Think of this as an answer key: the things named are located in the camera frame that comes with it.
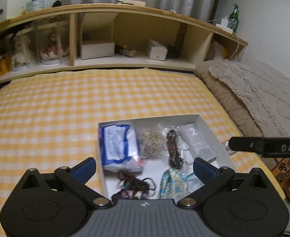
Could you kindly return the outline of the small blue-topped zip bag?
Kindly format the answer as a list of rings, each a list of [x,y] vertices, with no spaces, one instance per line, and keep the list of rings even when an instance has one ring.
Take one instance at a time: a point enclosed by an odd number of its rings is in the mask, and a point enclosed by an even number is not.
[[[193,193],[204,186],[204,183],[202,183],[202,181],[195,176],[194,172],[189,172],[187,174],[186,183],[189,193]]]

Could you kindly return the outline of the grey sachet numbered two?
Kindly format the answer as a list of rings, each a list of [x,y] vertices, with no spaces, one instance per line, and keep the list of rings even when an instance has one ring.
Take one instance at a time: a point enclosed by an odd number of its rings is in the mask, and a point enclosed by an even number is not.
[[[211,149],[201,133],[197,131],[195,123],[180,125],[177,127],[177,131],[185,143],[188,144],[193,158],[201,157],[207,162],[216,159],[216,153]]]

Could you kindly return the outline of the blue floral brocade pouch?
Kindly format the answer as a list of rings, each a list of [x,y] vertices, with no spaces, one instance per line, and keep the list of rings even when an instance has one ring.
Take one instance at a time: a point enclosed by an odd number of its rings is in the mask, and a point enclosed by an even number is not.
[[[187,175],[181,170],[168,168],[161,177],[160,199],[174,199],[178,202],[188,194]]]

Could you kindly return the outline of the blue white tissue pack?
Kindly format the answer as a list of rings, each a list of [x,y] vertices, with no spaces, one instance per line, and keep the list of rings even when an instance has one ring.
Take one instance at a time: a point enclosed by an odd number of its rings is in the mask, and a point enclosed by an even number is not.
[[[99,128],[101,164],[105,171],[138,173],[143,170],[140,148],[133,126],[113,124]]]

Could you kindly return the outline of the bag of rubber bands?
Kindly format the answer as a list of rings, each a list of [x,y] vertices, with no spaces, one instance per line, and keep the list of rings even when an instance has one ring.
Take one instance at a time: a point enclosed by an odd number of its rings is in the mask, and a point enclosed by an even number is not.
[[[160,131],[139,128],[136,136],[142,159],[159,159],[162,156],[164,138]]]

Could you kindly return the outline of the beige fluffy blanket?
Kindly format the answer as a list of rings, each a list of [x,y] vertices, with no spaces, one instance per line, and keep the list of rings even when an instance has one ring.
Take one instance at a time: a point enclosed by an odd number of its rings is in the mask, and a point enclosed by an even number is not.
[[[261,63],[208,60],[202,79],[244,136],[290,137],[290,80]]]

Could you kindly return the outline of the yellow white checkered blanket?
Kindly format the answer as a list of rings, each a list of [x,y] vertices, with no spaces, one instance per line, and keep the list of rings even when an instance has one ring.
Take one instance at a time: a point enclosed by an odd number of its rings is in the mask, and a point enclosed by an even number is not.
[[[219,141],[239,133],[192,75],[88,70],[12,81],[0,90],[0,210],[27,168],[52,172],[96,157],[99,122],[177,115],[200,115]]]

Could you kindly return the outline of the white shallow cardboard box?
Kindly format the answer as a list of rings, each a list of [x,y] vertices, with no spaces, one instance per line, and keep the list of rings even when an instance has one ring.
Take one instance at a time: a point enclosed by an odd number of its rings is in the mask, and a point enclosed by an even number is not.
[[[201,157],[215,167],[235,168],[224,146],[200,115],[178,115],[101,122],[98,125],[103,188],[108,198],[123,191],[141,194],[119,171],[149,184],[144,198],[175,201],[200,188],[193,162]]]

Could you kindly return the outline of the doll in white dress case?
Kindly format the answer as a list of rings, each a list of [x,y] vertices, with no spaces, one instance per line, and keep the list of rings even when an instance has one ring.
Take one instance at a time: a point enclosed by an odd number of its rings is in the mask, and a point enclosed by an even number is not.
[[[34,28],[26,24],[17,25],[10,29],[6,37],[6,45],[10,55],[10,71],[19,72],[29,69],[33,66],[36,58],[32,48]]]

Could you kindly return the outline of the yellow box with black print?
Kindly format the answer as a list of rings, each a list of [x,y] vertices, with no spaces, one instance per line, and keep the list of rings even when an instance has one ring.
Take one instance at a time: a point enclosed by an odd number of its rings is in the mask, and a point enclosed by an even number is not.
[[[11,61],[10,56],[0,59],[0,76],[10,72],[10,61]]]

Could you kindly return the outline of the white power strip with charger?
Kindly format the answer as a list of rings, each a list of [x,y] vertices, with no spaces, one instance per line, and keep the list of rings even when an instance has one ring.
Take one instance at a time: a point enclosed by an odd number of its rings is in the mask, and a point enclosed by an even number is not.
[[[221,28],[222,30],[232,34],[233,30],[228,27],[228,19],[227,17],[221,18],[221,22],[219,24],[216,24],[216,27]]]

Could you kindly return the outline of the open white carton on shelf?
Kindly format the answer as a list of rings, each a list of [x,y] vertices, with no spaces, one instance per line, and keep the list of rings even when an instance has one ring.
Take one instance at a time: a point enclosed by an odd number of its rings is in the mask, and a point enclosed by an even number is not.
[[[115,12],[90,12],[81,16],[80,57],[82,60],[114,56]]]

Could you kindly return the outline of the doll in pink dress case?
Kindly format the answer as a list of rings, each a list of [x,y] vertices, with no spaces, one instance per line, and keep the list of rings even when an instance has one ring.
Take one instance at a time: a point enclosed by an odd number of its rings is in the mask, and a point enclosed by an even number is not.
[[[35,21],[38,37],[39,62],[54,66],[69,56],[69,16],[55,16]]]

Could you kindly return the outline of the white tissue box on shelf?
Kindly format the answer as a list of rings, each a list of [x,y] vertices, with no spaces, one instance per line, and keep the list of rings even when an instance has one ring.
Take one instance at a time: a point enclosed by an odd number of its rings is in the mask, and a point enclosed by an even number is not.
[[[167,56],[167,48],[159,42],[149,39],[146,55],[151,60],[165,61]]]

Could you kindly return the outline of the long white cardboard box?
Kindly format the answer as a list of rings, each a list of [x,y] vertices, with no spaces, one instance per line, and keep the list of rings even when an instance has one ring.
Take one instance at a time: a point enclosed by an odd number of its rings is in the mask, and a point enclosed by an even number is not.
[[[32,0],[0,0],[0,23],[19,17]]]

